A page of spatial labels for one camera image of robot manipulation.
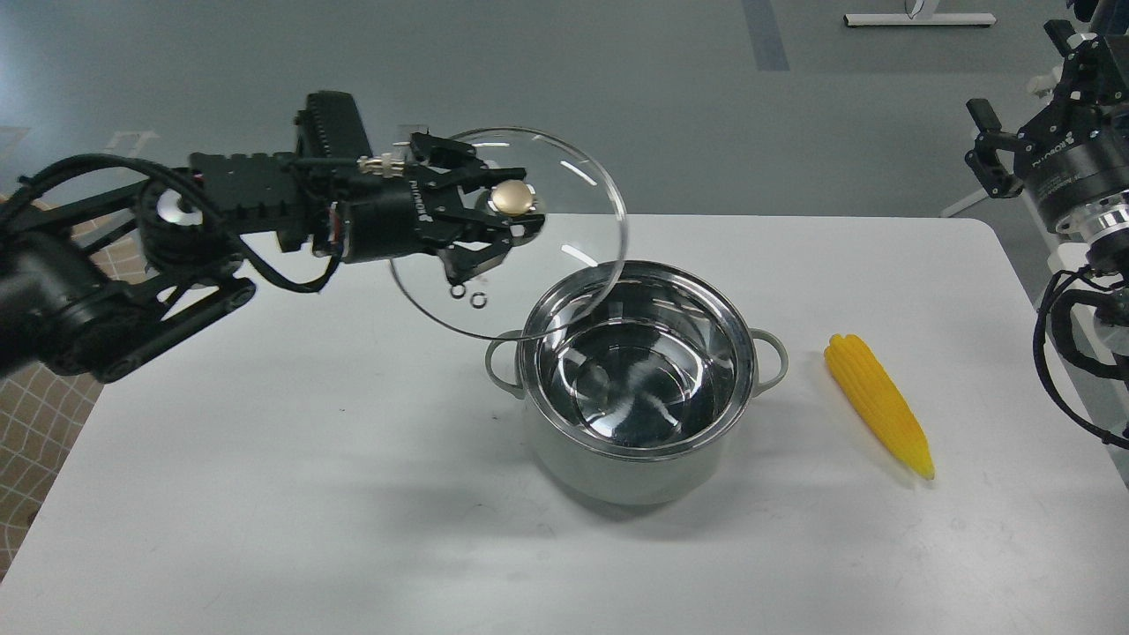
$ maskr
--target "gray floor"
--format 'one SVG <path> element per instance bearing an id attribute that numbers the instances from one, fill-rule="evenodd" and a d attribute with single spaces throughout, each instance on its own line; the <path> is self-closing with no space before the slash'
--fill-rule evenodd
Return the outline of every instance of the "gray floor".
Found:
<path id="1" fill-rule="evenodd" d="M 8 1 L 0 191 L 106 148 L 177 165 L 288 149 L 305 94 L 331 88 L 356 95 L 374 147 L 404 123 L 553 131 L 605 164 L 633 212 L 935 216 L 978 188 L 964 102 L 1026 121 L 1040 104 L 1025 84 L 1058 59 L 1041 25 L 1069 15 L 1062 0 L 945 0 L 999 21 L 843 26 L 843 12 L 901 5 Z M 125 180 L 90 177 L 53 202 Z M 1022 203 L 968 216 L 1036 293 L 1048 250 Z M 1105 382 L 1078 388 L 1095 418 L 1123 420 Z"/>

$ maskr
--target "white table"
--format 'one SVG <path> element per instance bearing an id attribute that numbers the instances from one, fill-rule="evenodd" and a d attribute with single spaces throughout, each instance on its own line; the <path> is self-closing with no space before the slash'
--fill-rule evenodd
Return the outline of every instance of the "white table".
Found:
<path id="1" fill-rule="evenodd" d="M 986 225 L 631 230 L 633 258 L 711 281 L 791 350 L 686 498 L 559 489 L 482 342 L 423 322 L 383 264 L 342 267 L 321 297 L 261 287 L 103 393 L 0 585 L 0 632 L 1124 632 L 1129 495 L 1043 394 Z M 936 481 L 850 409 L 822 362 L 834 332 L 885 363 Z"/>

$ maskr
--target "corn cob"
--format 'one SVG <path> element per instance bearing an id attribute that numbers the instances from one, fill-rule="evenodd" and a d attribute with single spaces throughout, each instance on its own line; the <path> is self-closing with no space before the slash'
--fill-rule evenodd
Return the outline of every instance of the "corn cob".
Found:
<path id="1" fill-rule="evenodd" d="M 925 432 L 870 347 L 858 336 L 832 336 L 823 357 L 839 388 L 886 450 L 933 480 L 933 458 Z"/>

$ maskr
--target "metal bracket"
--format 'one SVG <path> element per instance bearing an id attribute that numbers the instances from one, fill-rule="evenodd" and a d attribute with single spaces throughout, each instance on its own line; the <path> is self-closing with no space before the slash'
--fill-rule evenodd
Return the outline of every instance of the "metal bracket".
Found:
<path id="1" fill-rule="evenodd" d="M 844 14 L 848 27 L 858 26 L 980 26 L 996 24 L 991 14 L 938 14 L 940 0 L 905 0 L 904 14 Z"/>

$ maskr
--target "pot handle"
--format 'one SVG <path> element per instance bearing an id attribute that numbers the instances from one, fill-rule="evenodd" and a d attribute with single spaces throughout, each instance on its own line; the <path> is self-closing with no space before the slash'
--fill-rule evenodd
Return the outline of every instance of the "pot handle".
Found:
<path id="1" fill-rule="evenodd" d="M 501 333 L 498 337 L 513 338 L 519 334 L 522 334 L 522 331 L 506 331 L 505 333 Z M 522 388 L 520 383 L 511 384 L 506 380 L 499 377 L 498 374 L 493 372 L 493 354 L 496 350 L 498 350 L 498 347 L 504 343 L 506 343 L 506 340 L 493 340 L 490 342 L 490 346 L 487 347 L 487 359 L 485 359 L 487 375 L 490 377 L 490 381 L 493 382 L 496 386 L 505 390 L 506 392 L 513 394 L 518 399 L 525 399 L 525 389 Z"/>
<path id="2" fill-rule="evenodd" d="M 753 386 L 753 397 L 756 397 L 758 394 L 780 383 L 780 380 L 782 380 L 788 373 L 788 351 L 785 350 L 784 342 L 768 331 L 762 331 L 761 329 L 749 329 L 749 337 L 754 340 L 767 342 L 776 349 L 777 355 L 780 357 L 780 372 L 777 373 L 777 376 L 767 382 L 758 382 L 756 385 Z"/>

